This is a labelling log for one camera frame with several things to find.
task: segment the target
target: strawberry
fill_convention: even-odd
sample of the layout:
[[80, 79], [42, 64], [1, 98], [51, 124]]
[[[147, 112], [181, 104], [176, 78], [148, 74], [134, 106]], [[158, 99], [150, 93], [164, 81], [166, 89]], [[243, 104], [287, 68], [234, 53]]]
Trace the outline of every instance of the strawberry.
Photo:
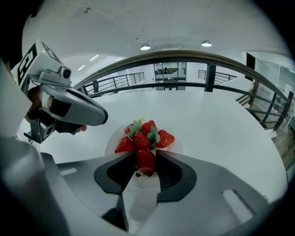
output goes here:
[[141, 149], [148, 149], [149, 146], [151, 145], [151, 142], [144, 133], [136, 132], [134, 135], [134, 144], [135, 144], [136, 150], [141, 150]]
[[125, 129], [124, 129], [124, 133], [128, 134], [130, 132], [129, 126], [133, 126], [133, 124], [128, 125]]
[[133, 151], [135, 148], [133, 146], [132, 141], [125, 136], [124, 138], [121, 138], [119, 144], [117, 145], [115, 149], [115, 153], [125, 152], [125, 151]]
[[157, 148], [166, 148], [175, 140], [174, 136], [165, 130], [159, 130], [158, 135], [160, 136], [160, 141], [156, 143]]
[[148, 150], [139, 150], [136, 153], [136, 169], [143, 170], [143, 174], [152, 174], [155, 171], [155, 155]]
[[149, 132], [151, 132], [151, 126], [157, 128], [155, 122], [153, 120], [149, 120], [148, 122], [142, 125], [142, 131], [148, 134]]

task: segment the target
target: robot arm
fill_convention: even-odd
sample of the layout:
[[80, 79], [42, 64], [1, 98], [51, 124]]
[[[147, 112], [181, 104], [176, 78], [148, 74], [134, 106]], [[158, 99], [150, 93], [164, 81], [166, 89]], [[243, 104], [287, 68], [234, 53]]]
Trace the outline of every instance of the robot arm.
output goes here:
[[[56, 54], [37, 40], [18, 68], [18, 85], [28, 95], [29, 83], [39, 83], [42, 107], [29, 116], [31, 131], [24, 135], [42, 143], [55, 130], [75, 134], [81, 125], [100, 125], [107, 121], [107, 111], [93, 99], [71, 87], [71, 70]], [[52, 105], [47, 105], [52, 97]]]

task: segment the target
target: white ceiling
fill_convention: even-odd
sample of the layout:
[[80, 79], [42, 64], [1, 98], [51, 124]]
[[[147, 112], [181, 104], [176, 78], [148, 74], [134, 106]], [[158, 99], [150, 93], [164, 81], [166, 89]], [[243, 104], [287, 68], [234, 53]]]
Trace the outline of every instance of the white ceiling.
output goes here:
[[[92, 12], [83, 10], [91, 7]], [[290, 56], [272, 23], [249, 0], [46, 0], [24, 28], [23, 51], [36, 39], [73, 71], [96, 54], [130, 57], [165, 48], [211, 53], [268, 51]], [[210, 48], [201, 46], [210, 40]]]

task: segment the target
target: metal railing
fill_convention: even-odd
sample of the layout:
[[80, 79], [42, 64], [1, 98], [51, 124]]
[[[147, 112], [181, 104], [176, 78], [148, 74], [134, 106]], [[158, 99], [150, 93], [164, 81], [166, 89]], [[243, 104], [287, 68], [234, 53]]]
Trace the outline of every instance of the metal railing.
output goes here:
[[[207, 71], [199, 70], [198, 78], [206, 80]], [[215, 81], [214, 84], [221, 85], [225, 82], [228, 82], [229, 80], [232, 80], [234, 78], [237, 78], [237, 76], [233, 76], [230, 74], [225, 74], [221, 72], [215, 72]]]
[[120, 76], [114, 76], [102, 80], [95, 80], [89, 84], [83, 85], [78, 90], [86, 95], [92, 95], [94, 93], [110, 93], [110, 89], [117, 89], [120, 87], [131, 86], [144, 80], [144, 72], [132, 73]]
[[[263, 100], [270, 104], [268, 111], [265, 112], [265, 111], [255, 110], [255, 109], [252, 109], [251, 107], [247, 108], [247, 110], [250, 113], [264, 114], [265, 115], [264, 119], [260, 121], [262, 125], [266, 123], [270, 123], [267, 121], [267, 118], [269, 115], [279, 116], [278, 120], [274, 122], [274, 126], [271, 128], [266, 128], [266, 129], [277, 130], [287, 115], [288, 109], [290, 107], [290, 104], [293, 98], [292, 92], [290, 92], [288, 95], [288, 98], [286, 98], [284, 94], [274, 84], [272, 84], [269, 80], [267, 80], [265, 77], [263, 77], [261, 74], [254, 71], [250, 67], [245, 66], [242, 63], [239, 63], [237, 61], [231, 60], [226, 57], [222, 57], [222, 56], [211, 54], [211, 53], [198, 52], [198, 51], [182, 51], [182, 50], [160, 51], [160, 52], [147, 53], [147, 54], [142, 54], [135, 57], [127, 58], [98, 70], [95, 73], [95, 75], [93, 75], [92, 77], [86, 78], [84, 81], [80, 82], [77, 86], [75, 86], [75, 88], [78, 89], [79, 87], [86, 85], [93, 79], [98, 79], [98, 78], [107, 76], [109, 74], [115, 73], [117, 71], [122, 71], [122, 70], [126, 70], [126, 69], [137, 67], [137, 66], [142, 66], [142, 65], [149, 65], [149, 64], [156, 64], [156, 63], [163, 63], [163, 62], [174, 62], [174, 61], [206, 63], [207, 64], [206, 83], [167, 82], [165, 83], [166, 87], [175, 87], [175, 86], [201, 87], [201, 88], [204, 88], [204, 91], [206, 92], [212, 92], [213, 89], [227, 90], [227, 91], [240, 93], [250, 97], [251, 101], [249, 103], [252, 103], [252, 104], [254, 99]], [[243, 91], [236, 88], [230, 88], [227, 86], [214, 84], [217, 65], [237, 71], [255, 80], [254, 91]], [[268, 100], [256, 94], [259, 83], [265, 85], [266, 87], [268, 87], [274, 92], [274, 96], [272, 100]], [[103, 95], [104, 93], [115, 93], [118, 91], [123, 91], [128, 89], [152, 88], [152, 87], [162, 87], [162, 86], [163, 86], [162, 83], [131, 85], [128, 87], [113, 88], [107, 91], [96, 92], [91, 94], [90, 97], [95, 98], [95, 97], [99, 97]], [[281, 108], [280, 114], [271, 112], [271, 109], [273, 108], [273, 106], [277, 105], [276, 104], [277, 97], [280, 97], [280, 99], [285, 102], [285, 104], [280, 107]]]

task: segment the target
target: table surface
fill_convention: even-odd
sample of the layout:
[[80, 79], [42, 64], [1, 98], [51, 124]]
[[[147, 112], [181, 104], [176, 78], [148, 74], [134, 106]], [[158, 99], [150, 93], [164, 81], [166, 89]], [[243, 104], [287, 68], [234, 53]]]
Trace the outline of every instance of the table surface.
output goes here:
[[54, 132], [42, 144], [56, 163], [104, 155], [111, 134], [134, 119], [165, 124], [183, 142], [182, 154], [227, 168], [272, 202], [287, 189], [280, 155], [262, 126], [228, 96], [203, 91], [148, 91], [95, 98], [109, 114], [86, 132]]

